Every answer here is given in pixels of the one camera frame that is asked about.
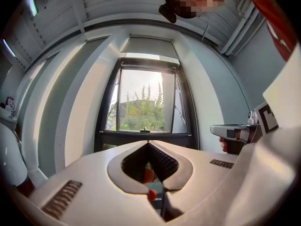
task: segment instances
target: roller blind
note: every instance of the roller blind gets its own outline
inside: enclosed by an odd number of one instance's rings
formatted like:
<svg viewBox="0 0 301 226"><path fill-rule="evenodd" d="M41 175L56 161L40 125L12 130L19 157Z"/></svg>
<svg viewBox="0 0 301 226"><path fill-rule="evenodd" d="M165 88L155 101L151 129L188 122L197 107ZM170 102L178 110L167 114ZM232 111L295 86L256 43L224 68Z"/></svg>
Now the roller blind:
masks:
<svg viewBox="0 0 301 226"><path fill-rule="evenodd" d="M139 53L178 58L171 42L149 38L130 38L122 53Z"/></svg>

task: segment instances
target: green foliage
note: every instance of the green foliage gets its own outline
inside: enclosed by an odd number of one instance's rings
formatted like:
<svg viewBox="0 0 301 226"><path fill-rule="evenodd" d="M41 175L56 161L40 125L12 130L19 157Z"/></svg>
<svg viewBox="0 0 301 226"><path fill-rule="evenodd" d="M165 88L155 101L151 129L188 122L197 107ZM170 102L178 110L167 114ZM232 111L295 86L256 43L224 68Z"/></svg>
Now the green foliage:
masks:
<svg viewBox="0 0 301 226"><path fill-rule="evenodd" d="M130 94L127 92L126 108L121 113L120 129L137 130L147 128L154 131L162 131L164 128L163 113L163 94L160 83L158 84L158 98L151 100L151 86L147 87L147 96L145 86L141 91L141 99L137 92L130 100Z"/></svg>

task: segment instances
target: vent grille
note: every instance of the vent grille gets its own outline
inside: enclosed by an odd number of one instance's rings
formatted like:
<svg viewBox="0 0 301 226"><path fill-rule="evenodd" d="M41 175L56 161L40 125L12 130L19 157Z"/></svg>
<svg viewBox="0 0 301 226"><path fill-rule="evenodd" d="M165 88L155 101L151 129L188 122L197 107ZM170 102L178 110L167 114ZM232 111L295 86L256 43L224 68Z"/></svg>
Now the vent grille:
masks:
<svg viewBox="0 0 301 226"><path fill-rule="evenodd" d="M47 213L49 216L59 220L81 186L82 183L70 180L42 208L42 211Z"/></svg>
<svg viewBox="0 0 301 226"><path fill-rule="evenodd" d="M226 161L220 161L220 160L216 160L216 159L213 159L210 163L214 164L216 166L220 166L220 167L223 167L223 168L229 168L229 169L231 169L234 165L234 163L226 162Z"/></svg>

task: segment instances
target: window frame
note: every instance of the window frame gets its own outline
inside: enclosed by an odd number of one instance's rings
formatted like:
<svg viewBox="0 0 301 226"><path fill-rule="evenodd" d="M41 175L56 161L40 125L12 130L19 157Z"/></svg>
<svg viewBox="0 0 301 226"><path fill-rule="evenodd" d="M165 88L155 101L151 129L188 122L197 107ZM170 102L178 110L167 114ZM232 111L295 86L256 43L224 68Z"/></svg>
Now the window frame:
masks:
<svg viewBox="0 0 301 226"><path fill-rule="evenodd" d="M134 69L138 68L146 71L156 71L162 73L174 74L174 97L173 97L173 113L172 113L172 125L170 133L142 133L142 132L129 132L129 131L118 131L120 127L119 118L119 98L121 92L121 75L123 69ZM180 91L182 93L183 106L186 119L186 133L172 133L174 123L174 110L175 110L175 96L176 96L176 81L179 81ZM107 114L110 109L111 99L113 91L116 85L118 86L117 95L117 114L116 114L116 131L105 130ZM115 64L109 81L107 83L103 99L101 102L99 114L97 117L96 128L95 128L95 146L94 152L101 151L103 144L111 145L123 145L139 140L161 140L175 145L180 145L188 148L199 150L199 138L197 130L197 118L194 109L192 94L188 85L188 81L180 64L167 62L162 60L146 59L146 58L129 58L120 57Z"/></svg>

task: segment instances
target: red object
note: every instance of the red object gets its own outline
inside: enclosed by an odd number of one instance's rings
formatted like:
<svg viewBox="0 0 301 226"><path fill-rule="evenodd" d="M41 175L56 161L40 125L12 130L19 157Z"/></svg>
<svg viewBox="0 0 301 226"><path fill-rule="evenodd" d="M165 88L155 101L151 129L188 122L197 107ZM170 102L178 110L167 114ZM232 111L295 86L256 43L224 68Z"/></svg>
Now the red object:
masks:
<svg viewBox="0 0 301 226"><path fill-rule="evenodd" d="M257 9L264 15L272 26L278 39L275 38L270 29L269 32L273 38L274 44L282 58L287 61L291 56L297 43L296 36L289 26L290 22L275 0L252 0Z"/></svg>
<svg viewBox="0 0 301 226"><path fill-rule="evenodd" d="M143 183L152 182L155 179L155 173L153 170L146 168L144 172Z"/></svg>
<svg viewBox="0 0 301 226"><path fill-rule="evenodd" d="M149 201L150 202L154 201L156 197L157 197L157 193L154 190L150 189L148 195Z"/></svg>

